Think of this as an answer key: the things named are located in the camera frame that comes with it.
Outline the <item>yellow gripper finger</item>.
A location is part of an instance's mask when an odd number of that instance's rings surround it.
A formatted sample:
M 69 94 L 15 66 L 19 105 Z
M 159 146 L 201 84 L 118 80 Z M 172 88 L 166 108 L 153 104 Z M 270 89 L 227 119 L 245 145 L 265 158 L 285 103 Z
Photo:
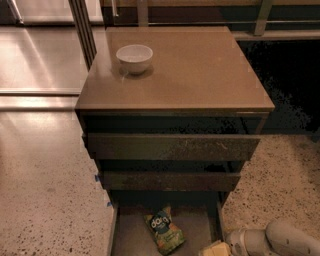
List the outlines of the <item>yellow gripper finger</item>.
M 231 256 L 231 250 L 227 243 L 218 240 L 201 249 L 198 256 Z

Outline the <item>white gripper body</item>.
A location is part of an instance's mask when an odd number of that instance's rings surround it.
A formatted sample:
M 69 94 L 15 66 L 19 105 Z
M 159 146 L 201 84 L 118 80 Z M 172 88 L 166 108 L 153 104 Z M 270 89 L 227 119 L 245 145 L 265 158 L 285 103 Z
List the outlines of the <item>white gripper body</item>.
M 225 239 L 233 256 L 270 256 L 271 249 L 264 229 L 241 228 Z

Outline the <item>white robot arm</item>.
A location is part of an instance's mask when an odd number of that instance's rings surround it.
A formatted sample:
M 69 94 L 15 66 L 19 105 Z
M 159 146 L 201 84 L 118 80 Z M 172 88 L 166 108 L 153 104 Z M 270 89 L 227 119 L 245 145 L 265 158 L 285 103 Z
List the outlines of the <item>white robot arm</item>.
M 265 229 L 241 228 L 203 248 L 198 256 L 320 256 L 320 241 L 273 220 Z

